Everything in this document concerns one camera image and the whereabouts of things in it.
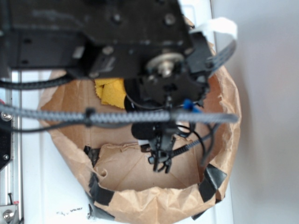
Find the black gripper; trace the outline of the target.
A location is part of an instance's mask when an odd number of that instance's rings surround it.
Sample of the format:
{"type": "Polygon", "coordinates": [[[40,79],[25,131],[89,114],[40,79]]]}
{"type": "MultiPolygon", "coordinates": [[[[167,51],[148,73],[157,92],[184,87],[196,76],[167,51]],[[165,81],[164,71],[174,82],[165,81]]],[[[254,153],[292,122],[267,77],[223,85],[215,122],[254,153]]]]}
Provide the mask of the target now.
{"type": "Polygon", "coordinates": [[[209,86],[210,50],[176,0],[74,0],[84,52],[80,78],[120,79],[139,107],[176,107],[200,101],[209,86]]]}

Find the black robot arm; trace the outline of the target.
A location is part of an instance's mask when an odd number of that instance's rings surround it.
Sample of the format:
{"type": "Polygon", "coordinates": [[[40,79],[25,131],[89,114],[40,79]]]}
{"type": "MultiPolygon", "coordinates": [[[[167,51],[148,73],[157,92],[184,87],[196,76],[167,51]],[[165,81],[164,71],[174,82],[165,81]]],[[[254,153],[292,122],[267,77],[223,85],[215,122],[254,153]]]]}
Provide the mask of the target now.
{"type": "Polygon", "coordinates": [[[191,34],[176,0],[3,0],[0,76],[12,70],[64,70],[72,79],[123,78],[136,105],[201,101],[211,56],[191,34]]]}

